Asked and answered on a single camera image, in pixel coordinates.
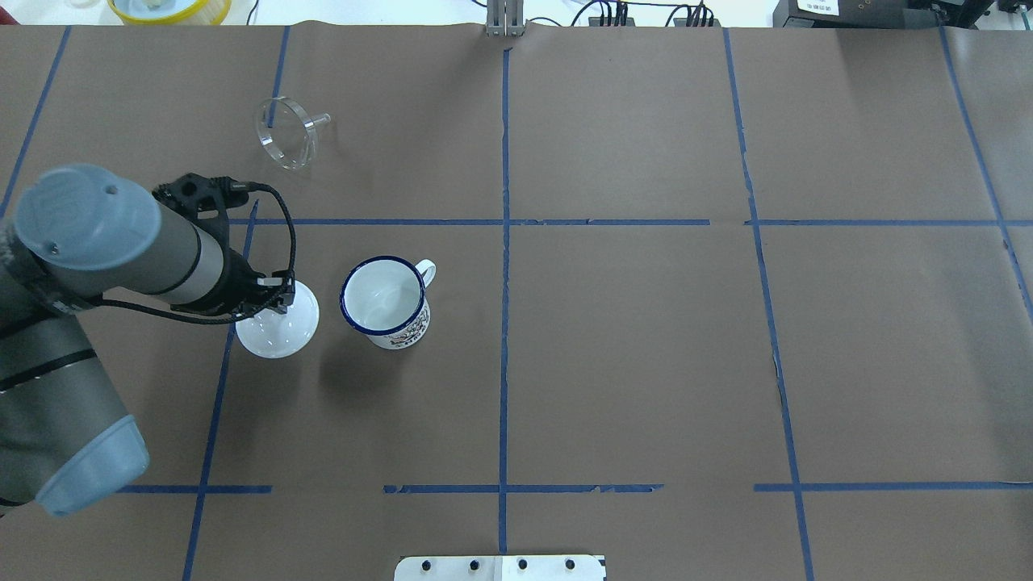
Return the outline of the black box with label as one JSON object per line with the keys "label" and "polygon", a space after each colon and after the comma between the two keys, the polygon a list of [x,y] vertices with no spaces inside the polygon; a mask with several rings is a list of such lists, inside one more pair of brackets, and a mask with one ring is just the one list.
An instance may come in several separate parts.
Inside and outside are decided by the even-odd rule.
{"label": "black box with label", "polygon": [[909,1],[779,1],[772,10],[774,28],[863,28],[914,30],[937,28],[938,16]]}

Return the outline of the aluminium frame post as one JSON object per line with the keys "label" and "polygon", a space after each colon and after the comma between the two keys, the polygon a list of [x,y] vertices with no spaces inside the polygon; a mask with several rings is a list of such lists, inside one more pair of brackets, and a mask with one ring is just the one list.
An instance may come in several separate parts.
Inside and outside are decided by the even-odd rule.
{"label": "aluminium frame post", "polygon": [[523,0],[488,0],[481,3],[486,6],[488,37],[519,37],[526,33]]}

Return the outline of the yellow white round container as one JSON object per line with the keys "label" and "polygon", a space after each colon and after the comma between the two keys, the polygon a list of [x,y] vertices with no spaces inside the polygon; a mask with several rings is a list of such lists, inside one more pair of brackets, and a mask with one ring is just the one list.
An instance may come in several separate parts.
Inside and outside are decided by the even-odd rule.
{"label": "yellow white round container", "polygon": [[119,21],[134,26],[218,26],[232,1],[107,1]]}

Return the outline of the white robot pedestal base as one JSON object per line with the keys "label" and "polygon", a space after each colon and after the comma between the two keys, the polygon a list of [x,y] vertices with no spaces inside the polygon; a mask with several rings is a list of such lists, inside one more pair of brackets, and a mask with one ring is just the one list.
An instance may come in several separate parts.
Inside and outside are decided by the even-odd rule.
{"label": "white robot pedestal base", "polygon": [[604,556],[524,554],[410,556],[402,558],[395,580],[606,580]]}

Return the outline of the white enamel mug blue rim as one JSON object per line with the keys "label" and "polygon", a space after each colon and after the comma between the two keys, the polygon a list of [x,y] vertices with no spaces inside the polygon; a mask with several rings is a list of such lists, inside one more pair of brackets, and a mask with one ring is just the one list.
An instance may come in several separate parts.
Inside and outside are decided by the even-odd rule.
{"label": "white enamel mug blue rim", "polygon": [[380,349],[408,349],[429,330],[427,290],[436,272],[430,259],[413,264],[397,255],[377,255],[362,261],[342,283],[341,313]]}

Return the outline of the clear plastic funnel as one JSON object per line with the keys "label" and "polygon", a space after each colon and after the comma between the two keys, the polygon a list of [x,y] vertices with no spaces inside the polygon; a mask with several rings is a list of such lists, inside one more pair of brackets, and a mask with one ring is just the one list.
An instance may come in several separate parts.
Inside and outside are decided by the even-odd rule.
{"label": "clear plastic funnel", "polygon": [[253,114],[253,126],[263,151],[280,169],[299,170],[312,165],[320,148],[322,130],[332,115],[311,114],[287,96],[263,99]]}

